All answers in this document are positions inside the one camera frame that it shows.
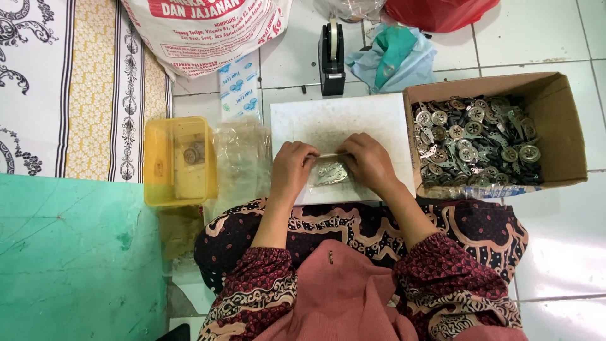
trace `woman's right hand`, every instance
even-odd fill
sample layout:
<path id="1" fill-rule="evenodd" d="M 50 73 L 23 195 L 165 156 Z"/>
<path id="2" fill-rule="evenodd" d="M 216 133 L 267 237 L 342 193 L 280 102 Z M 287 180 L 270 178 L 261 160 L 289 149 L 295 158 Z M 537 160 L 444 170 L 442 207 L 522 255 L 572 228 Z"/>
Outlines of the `woman's right hand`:
<path id="1" fill-rule="evenodd" d="M 335 151 L 364 186 L 382 197 L 399 184 L 387 150 L 367 133 L 353 133 Z"/>

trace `pink top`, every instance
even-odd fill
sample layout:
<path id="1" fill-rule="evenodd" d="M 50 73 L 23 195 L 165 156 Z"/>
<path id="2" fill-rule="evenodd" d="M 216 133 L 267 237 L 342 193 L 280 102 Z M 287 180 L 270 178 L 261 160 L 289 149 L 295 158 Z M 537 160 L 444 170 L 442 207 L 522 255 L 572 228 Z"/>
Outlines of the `pink top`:
<path id="1" fill-rule="evenodd" d="M 393 270 L 335 240 L 297 271 L 286 250 L 248 249 L 199 340 L 253 339 L 527 340 L 503 279 L 442 234 Z"/>

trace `metal parts in container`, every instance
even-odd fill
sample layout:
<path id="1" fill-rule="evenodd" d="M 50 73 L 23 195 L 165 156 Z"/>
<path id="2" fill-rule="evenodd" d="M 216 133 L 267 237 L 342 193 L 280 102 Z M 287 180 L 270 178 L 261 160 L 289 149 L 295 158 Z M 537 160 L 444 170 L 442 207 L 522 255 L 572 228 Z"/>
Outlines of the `metal parts in container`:
<path id="1" fill-rule="evenodd" d="M 425 187 L 544 182 L 539 138 L 522 98 L 463 98 L 413 105 L 415 145 Z"/>

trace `white tile floor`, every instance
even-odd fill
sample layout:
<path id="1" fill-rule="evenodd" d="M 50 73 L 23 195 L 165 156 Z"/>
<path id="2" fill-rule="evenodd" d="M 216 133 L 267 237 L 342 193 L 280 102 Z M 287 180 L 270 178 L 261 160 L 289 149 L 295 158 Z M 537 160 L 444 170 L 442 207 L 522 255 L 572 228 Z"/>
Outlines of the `white tile floor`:
<path id="1" fill-rule="evenodd" d="M 271 103 L 317 100 L 315 46 L 321 24 L 312 0 L 294 0 L 288 30 L 261 47 L 259 88 L 269 126 Z M 365 43 L 363 24 L 343 24 L 345 48 Z M 519 302 L 531 341 L 606 340 L 606 4 L 604 0 L 503 0 L 473 26 L 434 34 L 439 81 L 512 73 L 566 74 L 581 117 L 589 181 L 506 198 L 530 233 L 510 296 Z M 368 94 L 349 72 L 344 96 Z M 218 122 L 216 75 L 175 88 L 175 115 Z M 300 86 L 307 86 L 303 94 Z"/>

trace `clear plastic bag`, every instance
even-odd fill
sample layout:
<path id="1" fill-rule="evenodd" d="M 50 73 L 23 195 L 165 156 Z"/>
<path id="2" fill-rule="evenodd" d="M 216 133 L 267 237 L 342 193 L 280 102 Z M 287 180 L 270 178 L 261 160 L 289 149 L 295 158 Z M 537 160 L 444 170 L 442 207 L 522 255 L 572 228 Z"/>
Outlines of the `clear plastic bag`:
<path id="1" fill-rule="evenodd" d="M 320 13 L 331 13 L 345 20 L 378 19 L 387 0 L 314 0 Z"/>
<path id="2" fill-rule="evenodd" d="M 311 168 L 307 183 L 309 188 L 344 183 L 351 180 L 349 169 L 337 156 L 320 157 Z"/>
<path id="3" fill-rule="evenodd" d="M 222 123 L 213 148 L 219 195 L 202 205 L 205 224 L 234 206 L 268 196 L 271 183 L 270 132 L 257 121 Z"/>

